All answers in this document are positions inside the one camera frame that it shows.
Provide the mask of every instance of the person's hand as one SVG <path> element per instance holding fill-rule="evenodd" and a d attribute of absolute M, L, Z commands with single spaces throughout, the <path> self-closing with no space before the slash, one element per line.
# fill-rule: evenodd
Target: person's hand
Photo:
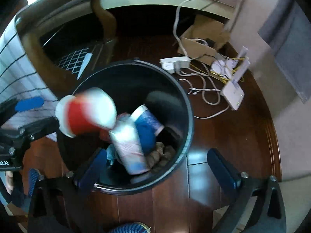
<path fill-rule="evenodd" d="M 13 172 L 5 172 L 5 187 L 7 188 L 7 192 L 12 194 L 13 191 Z"/>

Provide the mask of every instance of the gray towel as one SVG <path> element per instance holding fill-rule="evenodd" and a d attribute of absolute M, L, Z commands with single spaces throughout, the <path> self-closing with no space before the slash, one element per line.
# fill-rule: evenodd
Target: gray towel
<path fill-rule="evenodd" d="M 311 24 L 294 0 L 279 0 L 259 30 L 303 103 L 311 96 Z"/>

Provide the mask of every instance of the cardboard box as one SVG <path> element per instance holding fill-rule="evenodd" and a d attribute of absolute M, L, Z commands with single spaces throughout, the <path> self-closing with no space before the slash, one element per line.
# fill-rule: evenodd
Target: cardboard box
<path fill-rule="evenodd" d="M 208 39 L 209 42 L 214 42 L 214 47 L 206 46 L 192 38 Z M 190 58 L 198 58 L 198 61 L 207 65 L 211 65 L 215 60 L 217 50 L 230 39 L 230 33 L 224 31 L 224 24 L 202 16 L 197 15 L 194 24 L 190 26 L 180 37 L 183 47 L 186 49 Z M 178 48 L 178 53 L 183 54 L 181 48 Z"/>

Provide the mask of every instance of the wire bundle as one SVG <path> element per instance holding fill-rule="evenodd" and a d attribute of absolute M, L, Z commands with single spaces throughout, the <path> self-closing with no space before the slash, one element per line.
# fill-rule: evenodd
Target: wire bundle
<path fill-rule="evenodd" d="M 178 5 L 178 7 L 177 7 L 177 9 L 176 9 L 175 22 L 174 22 L 174 26 L 173 26 L 173 35 L 174 35 L 174 37 L 176 38 L 176 40 L 177 40 L 177 42 L 178 42 L 178 44 L 179 44 L 179 47 L 180 47 L 181 50 L 183 51 L 184 55 L 186 55 L 187 57 L 188 57 L 187 51 L 186 51 L 186 49 L 183 47 L 180 38 L 177 36 L 176 31 L 177 31 L 177 26 L 178 26 L 178 22 L 179 22 L 179 13 L 180 13 L 181 6 L 182 6 L 183 4 L 189 2 L 189 1 L 193 1 L 193 0 L 185 0 L 185 1 L 183 1 L 181 4 Z M 206 69 L 206 72 L 204 72 L 204 71 L 202 71 L 202 70 L 196 68 L 194 65 L 191 64 L 191 65 L 192 65 L 194 68 L 196 68 L 198 71 L 193 70 L 192 68 L 188 68 L 188 70 L 192 71 L 192 73 L 187 74 L 187 73 L 185 73 L 185 72 L 183 72 L 183 71 L 181 70 L 181 71 L 178 73 L 178 75 L 184 76 L 184 77 L 187 77 L 187 76 L 199 76 L 199 77 L 202 79 L 203 88 L 202 88 L 202 90 L 198 90 L 198 91 L 195 92 L 194 94 L 197 94 L 197 93 L 199 93 L 199 92 L 202 91 L 202 99 L 203 99 L 203 101 L 205 101 L 205 102 L 206 102 L 207 104 L 209 104 L 209 105 L 217 105 L 217 104 L 220 103 L 220 93 L 219 93 L 220 90 L 216 88 L 214 82 L 213 82 L 212 79 L 210 78 L 210 72 L 209 72 L 209 70 L 207 69 L 206 65 L 205 65 L 204 63 L 202 63 L 202 62 L 201 62 L 201 64 L 202 64 L 202 65 L 204 66 L 204 68 Z M 206 88 L 206 81 L 205 81 L 205 78 L 204 78 L 204 77 L 207 77 L 207 78 L 210 80 L 210 82 L 211 82 L 212 85 L 213 85 L 213 89 L 207 89 L 207 88 Z M 190 92 L 189 92 L 188 94 L 190 94 L 190 93 L 192 92 L 192 89 L 193 89 L 192 84 L 190 83 L 190 81 L 188 81 L 188 80 L 186 80 L 186 79 L 179 79 L 179 81 L 187 81 L 187 82 L 189 83 L 189 85 L 190 85 Z M 207 101 L 206 98 L 205 98 L 205 91 L 215 91 L 215 92 L 217 93 L 217 96 L 218 96 L 217 102 L 215 102 L 215 103 L 210 103 L 209 101 Z M 228 110 L 228 109 L 229 109 L 229 105 L 228 105 L 225 109 L 223 109 L 222 111 L 219 111 L 218 113 L 213 114 L 213 115 L 211 115 L 211 116 L 209 116 L 209 117 L 196 117 L 196 116 L 194 116 L 194 117 L 199 118 L 199 119 L 209 119 L 209 118 L 215 117 L 215 116 L 217 116 L 217 115 L 219 115 L 219 114 L 225 112 L 225 111 Z"/>

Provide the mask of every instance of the yellow cable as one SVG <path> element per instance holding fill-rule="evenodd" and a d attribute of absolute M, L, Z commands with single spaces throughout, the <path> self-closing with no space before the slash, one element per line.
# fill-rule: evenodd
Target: yellow cable
<path fill-rule="evenodd" d="M 197 68 L 197 67 L 194 66 L 193 64 L 190 63 L 190 65 L 193 66 L 193 67 L 194 67 L 195 69 L 197 69 L 198 71 L 200 71 L 200 72 L 202 72 L 202 73 L 204 73 L 204 74 L 206 74 L 206 75 L 209 75 L 207 72 L 204 72 L 203 70 Z M 221 75 L 221 74 L 219 74 L 219 73 L 216 73 L 216 72 L 214 72 L 214 71 L 210 71 L 210 73 L 219 76 L 219 77 L 223 80 L 222 82 L 223 82 L 224 84 L 226 84 L 227 81 L 230 81 L 229 79 L 224 78 L 223 75 Z M 243 76 L 242 76 L 241 79 L 240 79 L 240 82 L 244 82 L 244 81 L 245 81 L 245 80 L 244 80 L 244 78 L 243 78 Z"/>
<path fill-rule="evenodd" d="M 196 66 L 192 65 L 191 63 L 190 63 L 190 65 L 191 65 L 191 66 L 193 66 L 195 69 L 199 70 L 200 72 L 202 72 L 202 73 L 204 73 L 204 74 L 208 75 L 208 73 L 207 73 L 207 72 L 202 71 L 201 69 L 197 68 Z"/>
<path fill-rule="evenodd" d="M 227 57 L 227 56 L 224 56 L 225 58 L 229 59 L 229 60 L 244 60 L 245 57 L 243 58 L 230 58 L 230 57 Z"/>

